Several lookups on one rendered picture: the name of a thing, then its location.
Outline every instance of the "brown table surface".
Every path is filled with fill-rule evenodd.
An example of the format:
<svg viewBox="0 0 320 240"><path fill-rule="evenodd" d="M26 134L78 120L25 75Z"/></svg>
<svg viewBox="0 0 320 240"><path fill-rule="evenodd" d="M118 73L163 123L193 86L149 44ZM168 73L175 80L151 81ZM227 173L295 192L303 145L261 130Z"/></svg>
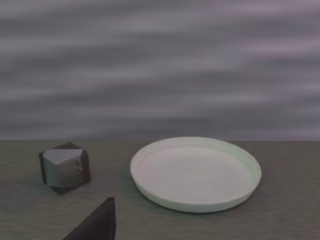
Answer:
<svg viewBox="0 0 320 240"><path fill-rule="evenodd" d="M320 142L237 141L261 165L255 194L232 210L189 214L158 206L131 179L131 157L150 141L73 141L92 181L65 195L43 185L38 153L66 141L0 141L0 239L60 240L115 197L116 240L320 239Z"/></svg>

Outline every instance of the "metallic cube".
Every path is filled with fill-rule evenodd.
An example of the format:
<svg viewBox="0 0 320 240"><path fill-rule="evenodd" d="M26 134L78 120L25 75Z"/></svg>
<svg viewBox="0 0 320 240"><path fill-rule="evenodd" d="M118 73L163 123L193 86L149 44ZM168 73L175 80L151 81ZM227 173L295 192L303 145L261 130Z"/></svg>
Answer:
<svg viewBox="0 0 320 240"><path fill-rule="evenodd" d="M89 155L71 142L39 153L42 181L64 194L90 181Z"/></svg>

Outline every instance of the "faceted gray object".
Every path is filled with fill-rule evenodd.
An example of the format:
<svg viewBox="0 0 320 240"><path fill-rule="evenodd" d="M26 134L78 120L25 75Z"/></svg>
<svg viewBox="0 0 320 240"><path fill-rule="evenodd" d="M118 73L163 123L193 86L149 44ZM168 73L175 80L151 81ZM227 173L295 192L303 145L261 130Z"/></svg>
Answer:
<svg viewBox="0 0 320 240"><path fill-rule="evenodd" d="M71 142L39 154L43 183L64 194L90 181L89 156Z"/></svg>

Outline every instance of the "round white tray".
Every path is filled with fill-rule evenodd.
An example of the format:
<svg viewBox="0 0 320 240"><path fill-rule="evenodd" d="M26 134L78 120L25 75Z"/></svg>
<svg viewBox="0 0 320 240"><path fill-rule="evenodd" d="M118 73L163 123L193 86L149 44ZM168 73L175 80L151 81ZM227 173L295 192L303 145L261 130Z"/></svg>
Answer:
<svg viewBox="0 0 320 240"><path fill-rule="evenodd" d="M130 173L143 195L169 209L208 213L235 207L261 179L255 158L231 143L175 137L143 147Z"/></svg>

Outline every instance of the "cube face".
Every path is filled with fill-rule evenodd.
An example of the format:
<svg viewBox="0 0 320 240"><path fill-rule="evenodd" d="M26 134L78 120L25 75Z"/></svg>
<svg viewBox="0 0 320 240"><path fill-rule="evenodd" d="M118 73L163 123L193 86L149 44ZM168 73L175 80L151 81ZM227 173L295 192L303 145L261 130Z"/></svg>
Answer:
<svg viewBox="0 0 320 240"><path fill-rule="evenodd" d="M89 156L66 143L39 154L43 182L59 194L90 181Z"/></svg>

